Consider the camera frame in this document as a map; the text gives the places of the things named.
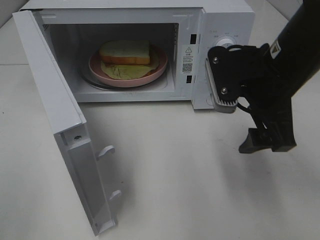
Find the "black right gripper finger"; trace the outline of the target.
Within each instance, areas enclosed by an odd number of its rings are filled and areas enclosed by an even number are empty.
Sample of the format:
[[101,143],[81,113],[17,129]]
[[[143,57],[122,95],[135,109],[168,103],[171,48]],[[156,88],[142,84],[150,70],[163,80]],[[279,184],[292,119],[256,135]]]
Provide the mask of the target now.
[[291,104],[284,104],[276,110],[272,116],[272,127],[274,136],[271,149],[273,152],[288,152],[297,145]]
[[240,153],[255,153],[260,150],[270,149],[272,139],[266,130],[249,128],[245,141],[239,146]]

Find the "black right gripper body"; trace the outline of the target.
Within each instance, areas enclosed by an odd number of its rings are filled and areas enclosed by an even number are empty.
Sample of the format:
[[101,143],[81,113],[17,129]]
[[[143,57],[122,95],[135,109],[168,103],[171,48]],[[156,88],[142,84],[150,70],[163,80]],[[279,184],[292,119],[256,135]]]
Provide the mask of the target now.
[[292,130],[294,52],[286,47],[240,46],[246,75],[241,95],[246,98],[255,125],[261,130]]

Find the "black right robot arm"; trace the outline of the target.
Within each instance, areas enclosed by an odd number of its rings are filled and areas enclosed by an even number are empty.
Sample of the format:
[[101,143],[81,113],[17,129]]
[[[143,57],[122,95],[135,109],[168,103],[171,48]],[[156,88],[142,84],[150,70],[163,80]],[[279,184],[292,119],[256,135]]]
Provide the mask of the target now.
[[263,45],[264,76],[242,82],[242,97],[256,125],[248,129],[239,152],[287,152],[297,144],[292,97],[320,70],[320,2],[305,0],[272,45]]

